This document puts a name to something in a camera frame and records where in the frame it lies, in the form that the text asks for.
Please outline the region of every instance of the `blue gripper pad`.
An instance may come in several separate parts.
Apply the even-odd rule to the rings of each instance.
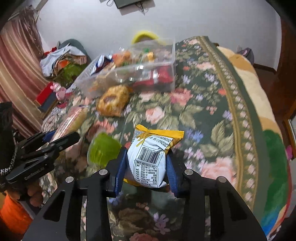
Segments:
[[[126,165],[128,162],[128,150],[126,148],[121,148],[120,153],[117,158],[121,158],[119,166],[118,166],[118,171],[115,176],[115,194],[118,196],[118,194],[121,191],[122,184],[123,184],[123,179],[124,175],[126,173]]]
[[[53,130],[53,131],[48,132],[48,133],[43,137],[43,141],[44,141],[45,143],[50,142],[50,140],[51,140],[52,137],[54,136],[55,132],[56,132],[56,129]]]
[[[178,196],[178,177],[174,170],[170,155],[166,156],[166,172],[168,176],[168,182],[170,184],[170,189],[174,193],[175,197],[177,197]]]

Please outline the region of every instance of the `packaged bread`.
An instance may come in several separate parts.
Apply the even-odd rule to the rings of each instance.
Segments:
[[[66,118],[59,125],[51,141],[55,141],[73,131],[77,131],[87,117],[89,107],[86,105],[73,106],[68,111]]]
[[[184,137],[183,131],[148,130],[137,125],[128,149],[125,181],[132,185],[160,188],[166,173],[166,155]]]
[[[96,109],[104,116],[121,116],[128,100],[129,89],[127,86],[113,86],[97,101]]]

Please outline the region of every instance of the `barcode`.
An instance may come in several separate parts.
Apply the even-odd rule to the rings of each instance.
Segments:
[[[155,164],[159,157],[160,151],[155,151],[153,149],[142,147],[140,155],[138,157],[141,161],[146,161]]]

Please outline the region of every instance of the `clothes pile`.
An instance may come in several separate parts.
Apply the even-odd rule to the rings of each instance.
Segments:
[[[69,82],[83,71],[87,64],[87,56],[78,48],[67,44],[60,49],[52,49],[53,51],[47,53],[46,58],[40,61],[43,75],[45,77],[54,78],[63,69],[63,78]]]

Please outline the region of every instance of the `green plastic container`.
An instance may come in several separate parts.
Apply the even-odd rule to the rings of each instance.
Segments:
[[[108,136],[105,132],[100,132],[95,136],[87,152],[88,164],[96,164],[101,168],[106,167],[107,163],[116,159],[121,148],[121,144]]]

